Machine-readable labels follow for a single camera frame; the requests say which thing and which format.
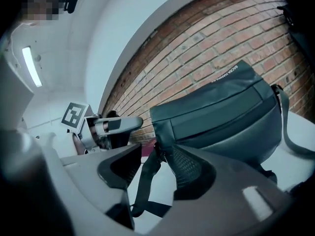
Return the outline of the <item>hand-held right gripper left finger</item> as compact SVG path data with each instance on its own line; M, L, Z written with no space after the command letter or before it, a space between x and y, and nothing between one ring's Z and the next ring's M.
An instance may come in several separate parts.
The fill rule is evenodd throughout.
M141 146L133 145L61 162L78 190L103 214L134 230L127 188L141 165Z

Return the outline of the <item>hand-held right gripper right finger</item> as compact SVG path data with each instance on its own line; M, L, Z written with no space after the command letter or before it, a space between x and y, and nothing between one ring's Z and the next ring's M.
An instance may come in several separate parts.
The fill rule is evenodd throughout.
M166 155L177 189L159 236L261 236L292 198L251 166L175 145Z

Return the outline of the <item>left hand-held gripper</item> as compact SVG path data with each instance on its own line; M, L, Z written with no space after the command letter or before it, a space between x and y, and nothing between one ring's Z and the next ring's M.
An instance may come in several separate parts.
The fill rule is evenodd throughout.
M111 148L106 133L131 133L143 124L140 117L103 118L90 105L69 103L61 124L66 127L70 147L75 154L89 154Z

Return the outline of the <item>black shoulder bag with strap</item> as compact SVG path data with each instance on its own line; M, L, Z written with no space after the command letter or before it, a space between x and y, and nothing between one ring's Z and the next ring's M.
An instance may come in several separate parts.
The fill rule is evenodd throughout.
M314 150L289 138L288 113L289 97L283 88L268 84L245 61L182 98L152 107L156 143L142 168L133 217L144 211L163 217L169 210L168 205L149 200L161 162L176 166L178 189L183 189L186 197L193 196L193 179L200 167L196 160L180 155L176 145L243 161L273 180L276 175L264 171L261 163L281 141L299 156L315 157Z

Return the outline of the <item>dark red hardcover book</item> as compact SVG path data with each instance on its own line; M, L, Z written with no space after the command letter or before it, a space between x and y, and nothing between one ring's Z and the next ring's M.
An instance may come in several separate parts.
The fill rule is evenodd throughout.
M148 157L155 149L156 140L151 140L142 147L142 157Z

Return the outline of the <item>long ceiling light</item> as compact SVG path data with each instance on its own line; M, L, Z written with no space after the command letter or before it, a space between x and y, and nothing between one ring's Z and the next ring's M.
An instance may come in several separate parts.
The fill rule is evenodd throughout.
M26 66L27 66L27 69L30 73L30 76L31 76L35 86L38 88L42 87L42 82L39 78L39 75L37 73L37 70L36 70L36 67L34 64L34 60L32 57L32 51L31 51L30 46L24 47L22 49L22 54L23 54L23 58L24 58Z

